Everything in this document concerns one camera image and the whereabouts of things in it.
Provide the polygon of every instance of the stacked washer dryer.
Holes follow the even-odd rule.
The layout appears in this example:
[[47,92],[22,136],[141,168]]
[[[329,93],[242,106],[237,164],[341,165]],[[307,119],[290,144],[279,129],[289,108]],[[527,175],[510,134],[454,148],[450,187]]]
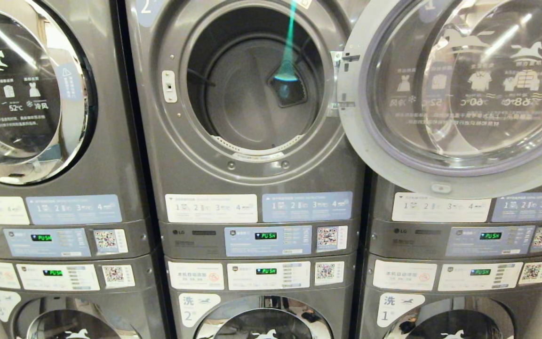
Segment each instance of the stacked washer dryer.
[[115,1],[0,0],[0,321],[165,337]]
[[364,165],[335,105],[345,7],[127,4],[178,337],[346,339]]
[[344,129],[385,178],[359,337],[524,338],[542,297],[542,0],[371,0],[343,61]]

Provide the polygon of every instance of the button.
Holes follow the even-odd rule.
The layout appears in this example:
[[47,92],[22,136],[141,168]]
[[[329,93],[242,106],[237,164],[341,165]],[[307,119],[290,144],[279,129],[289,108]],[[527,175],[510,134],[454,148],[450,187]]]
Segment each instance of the button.
[[441,194],[449,194],[452,191],[451,186],[445,183],[434,183],[432,186],[430,186],[430,189],[432,189],[432,191],[435,193]]

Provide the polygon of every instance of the machine door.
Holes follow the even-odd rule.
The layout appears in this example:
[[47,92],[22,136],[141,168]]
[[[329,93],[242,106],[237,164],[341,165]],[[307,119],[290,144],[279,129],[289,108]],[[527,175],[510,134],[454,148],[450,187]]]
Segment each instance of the machine door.
[[15,338],[22,339],[139,339],[130,324],[86,300],[47,297],[33,300],[20,311]]
[[280,296],[234,300],[208,314],[196,339],[331,339],[329,324],[308,305]]
[[487,298],[430,303],[398,319],[383,339],[514,339],[510,314]]
[[542,0],[371,0],[342,55],[346,134],[411,191],[542,185]]
[[44,8],[0,0],[0,182],[41,182],[77,157],[94,118],[84,66]]

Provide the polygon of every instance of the digital display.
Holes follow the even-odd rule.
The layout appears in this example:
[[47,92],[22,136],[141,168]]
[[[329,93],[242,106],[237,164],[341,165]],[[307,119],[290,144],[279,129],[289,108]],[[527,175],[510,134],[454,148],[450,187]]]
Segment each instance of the digital display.
[[62,276],[62,271],[60,271],[60,270],[43,270],[43,275],[45,275],[46,277]]
[[49,234],[32,234],[31,238],[33,241],[51,241],[51,235]]
[[255,233],[254,238],[256,240],[274,240],[277,239],[277,233]]
[[502,234],[503,233],[501,232],[481,233],[480,240],[498,240],[498,239],[501,239]]
[[470,275],[490,275],[491,270],[471,270]]
[[277,274],[277,268],[257,268],[256,275],[261,274]]

